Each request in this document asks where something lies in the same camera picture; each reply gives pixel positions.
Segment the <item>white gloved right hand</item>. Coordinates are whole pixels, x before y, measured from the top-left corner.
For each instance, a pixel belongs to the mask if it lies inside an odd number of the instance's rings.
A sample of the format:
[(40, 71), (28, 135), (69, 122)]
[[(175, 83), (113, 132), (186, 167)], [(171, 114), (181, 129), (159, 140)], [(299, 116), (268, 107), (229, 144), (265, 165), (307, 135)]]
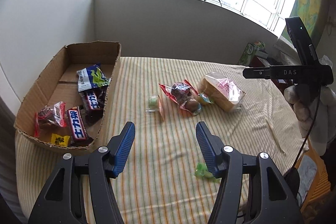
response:
[(284, 90), (284, 97), (293, 105), (301, 136), (308, 136), (313, 149), (323, 156), (335, 140), (335, 92), (323, 86), (310, 102), (308, 91), (303, 85), (292, 85)]

